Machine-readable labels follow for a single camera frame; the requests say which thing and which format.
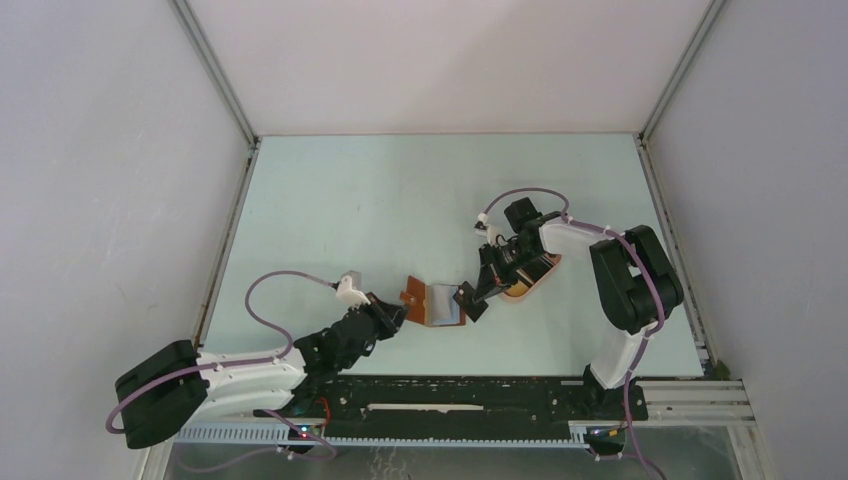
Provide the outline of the brown leather card holder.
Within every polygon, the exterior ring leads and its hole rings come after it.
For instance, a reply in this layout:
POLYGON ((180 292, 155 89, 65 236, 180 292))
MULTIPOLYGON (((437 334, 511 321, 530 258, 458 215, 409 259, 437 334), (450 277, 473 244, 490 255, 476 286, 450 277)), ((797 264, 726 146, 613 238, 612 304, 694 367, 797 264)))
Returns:
POLYGON ((465 312, 455 300, 458 285, 427 284, 408 276, 399 299, 407 307, 405 320, 427 328, 464 326, 465 312))

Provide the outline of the pink oval tray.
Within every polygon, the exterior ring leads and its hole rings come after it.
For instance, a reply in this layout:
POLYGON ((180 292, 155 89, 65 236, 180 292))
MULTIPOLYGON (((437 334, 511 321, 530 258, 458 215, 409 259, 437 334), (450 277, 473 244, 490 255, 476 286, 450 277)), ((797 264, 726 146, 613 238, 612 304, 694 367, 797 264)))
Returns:
POLYGON ((518 270, 518 282, 498 297, 508 303, 519 303, 533 293, 558 267, 562 255, 544 254, 518 270))

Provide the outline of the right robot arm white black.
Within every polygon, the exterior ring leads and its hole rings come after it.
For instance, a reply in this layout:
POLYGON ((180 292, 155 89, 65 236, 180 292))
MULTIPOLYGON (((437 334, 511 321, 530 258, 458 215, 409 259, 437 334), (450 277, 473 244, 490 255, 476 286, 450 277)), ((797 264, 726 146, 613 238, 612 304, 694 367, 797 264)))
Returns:
POLYGON ((566 211, 544 214, 528 197, 504 210, 513 231, 505 237, 483 211, 475 230, 485 237, 478 249, 475 284, 463 283, 455 303, 473 321, 491 297, 520 298, 548 277, 566 257, 590 261, 602 311, 611 329, 587 365, 581 402, 606 418, 622 403, 650 339, 684 300, 679 277, 655 231, 639 225, 622 233, 579 221, 566 211))

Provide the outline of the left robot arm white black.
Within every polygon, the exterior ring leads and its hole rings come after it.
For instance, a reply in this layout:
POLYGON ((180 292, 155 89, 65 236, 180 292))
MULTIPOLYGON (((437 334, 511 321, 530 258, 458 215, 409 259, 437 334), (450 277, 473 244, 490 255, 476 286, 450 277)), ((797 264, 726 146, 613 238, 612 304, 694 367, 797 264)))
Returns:
POLYGON ((394 337, 409 312, 374 294, 367 299, 291 349, 211 354, 197 351, 189 340, 166 345, 116 380, 118 410, 107 418, 108 431, 139 450, 174 437, 193 421, 258 410, 308 414, 316 389, 394 337))

